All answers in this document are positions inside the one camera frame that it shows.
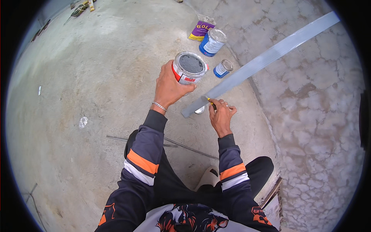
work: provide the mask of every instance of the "blue paint can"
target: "blue paint can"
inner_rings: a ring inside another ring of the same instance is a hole
[[[221,30],[212,28],[206,34],[199,49],[205,56],[213,57],[227,42],[227,36]]]
[[[229,60],[222,60],[215,68],[214,74],[217,78],[223,78],[233,70],[233,65]]]

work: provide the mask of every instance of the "white shoe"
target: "white shoe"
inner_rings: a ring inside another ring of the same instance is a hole
[[[205,173],[202,175],[200,182],[198,183],[197,187],[194,191],[197,192],[197,190],[204,184],[210,184],[213,187],[216,186],[216,184],[220,181],[219,178],[219,170],[216,167],[209,167],[206,169]]]

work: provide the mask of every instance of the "silver bracelet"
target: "silver bracelet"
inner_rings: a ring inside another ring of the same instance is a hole
[[[167,112],[167,109],[165,109],[165,107],[161,106],[159,103],[153,101],[152,104],[155,104],[156,106],[160,107],[160,108],[163,109],[165,112]]]

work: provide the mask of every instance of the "jacket sleeve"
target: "jacket sleeve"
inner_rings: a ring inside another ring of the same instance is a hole
[[[108,198],[96,232],[133,231],[145,219],[153,200],[167,119],[150,110],[124,161],[118,189]]]
[[[220,181],[227,216],[259,231],[277,232],[252,198],[250,179],[233,134],[219,138],[218,142]]]

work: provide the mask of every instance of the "black pants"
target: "black pants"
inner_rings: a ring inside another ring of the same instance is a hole
[[[124,152],[125,159],[137,133],[138,130],[135,130],[129,136]],[[260,156],[246,165],[246,171],[250,178],[252,196],[255,197],[273,172],[272,160],[269,157]],[[223,197],[221,183],[217,183],[215,187],[202,185],[197,192],[188,189],[171,168],[164,149],[162,149],[161,161],[153,187],[154,202],[148,211],[167,204],[200,203],[219,212],[224,212],[221,200]]]

